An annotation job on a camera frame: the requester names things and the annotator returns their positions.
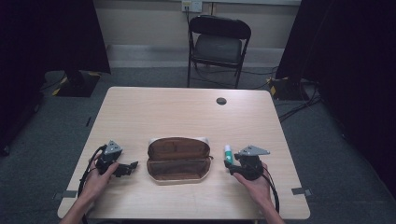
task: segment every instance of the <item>eyeglass case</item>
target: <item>eyeglass case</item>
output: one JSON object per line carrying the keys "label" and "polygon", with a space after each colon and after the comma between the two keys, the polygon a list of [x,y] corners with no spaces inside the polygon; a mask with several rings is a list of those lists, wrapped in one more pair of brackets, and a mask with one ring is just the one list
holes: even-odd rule
{"label": "eyeglass case", "polygon": [[209,173],[211,158],[207,138],[151,139],[148,173],[160,185],[199,183]]}

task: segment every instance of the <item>chair backrest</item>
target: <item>chair backrest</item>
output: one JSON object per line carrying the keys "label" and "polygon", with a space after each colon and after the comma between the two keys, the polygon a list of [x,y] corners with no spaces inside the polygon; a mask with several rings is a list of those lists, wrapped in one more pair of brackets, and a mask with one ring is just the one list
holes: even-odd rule
{"label": "chair backrest", "polygon": [[209,15],[201,15],[191,19],[189,26],[191,33],[202,35],[227,36],[249,41],[250,27],[240,20],[232,20]]}

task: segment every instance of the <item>gray metal part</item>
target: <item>gray metal part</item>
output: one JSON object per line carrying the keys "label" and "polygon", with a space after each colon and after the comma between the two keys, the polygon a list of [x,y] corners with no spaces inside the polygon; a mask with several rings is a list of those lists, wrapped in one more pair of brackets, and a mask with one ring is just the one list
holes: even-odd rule
{"label": "gray metal part", "polygon": [[113,153],[117,153],[117,152],[121,152],[122,148],[115,143],[113,140],[110,140],[110,142],[108,143],[106,150],[105,150],[105,155],[107,154],[113,154]]}
{"label": "gray metal part", "polygon": [[270,154],[270,151],[254,146],[248,146],[239,151],[239,155],[242,156],[259,156],[268,154]]}

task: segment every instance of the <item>small bottle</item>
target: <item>small bottle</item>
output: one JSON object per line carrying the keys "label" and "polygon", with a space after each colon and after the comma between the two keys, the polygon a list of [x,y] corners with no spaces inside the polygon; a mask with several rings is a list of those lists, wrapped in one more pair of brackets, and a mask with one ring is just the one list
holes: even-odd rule
{"label": "small bottle", "polygon": [[226,145],[224,147],[224,153],[225,153],[225,160],[230,164],[233,164],[233,152],[231,151],[230,145]]}

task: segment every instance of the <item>chair seat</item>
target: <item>chair seat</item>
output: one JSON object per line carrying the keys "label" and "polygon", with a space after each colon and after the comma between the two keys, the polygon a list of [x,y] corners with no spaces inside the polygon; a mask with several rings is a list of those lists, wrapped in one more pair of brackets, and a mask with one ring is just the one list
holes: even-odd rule
{"label": "chair seat", "polygon": [[229,37],[199,35],[192,58],[210,62],[239,64],[242,41]]}

